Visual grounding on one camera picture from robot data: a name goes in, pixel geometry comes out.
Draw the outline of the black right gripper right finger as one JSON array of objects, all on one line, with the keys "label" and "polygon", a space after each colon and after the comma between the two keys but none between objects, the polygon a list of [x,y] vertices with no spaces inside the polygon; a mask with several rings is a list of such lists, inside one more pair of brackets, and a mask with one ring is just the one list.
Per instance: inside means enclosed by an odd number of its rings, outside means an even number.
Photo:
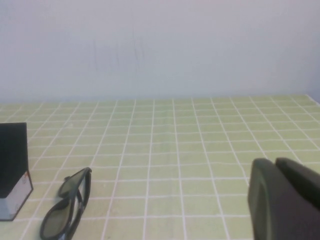
[{"label": "black right gripper right finger", "polygon": [[298,194],[320,210],[320,174],[286,157],[278,157],[275,165]]}]

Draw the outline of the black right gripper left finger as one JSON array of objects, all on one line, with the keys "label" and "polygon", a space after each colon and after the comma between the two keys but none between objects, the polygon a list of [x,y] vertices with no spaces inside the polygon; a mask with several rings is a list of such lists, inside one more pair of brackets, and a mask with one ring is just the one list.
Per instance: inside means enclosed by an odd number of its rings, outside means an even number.
[{"label": "black right gripper left finger", "polygon": [[247,201],[255,240],[320,238],[320,210],[298,194],[275,162],[253,160]]}]

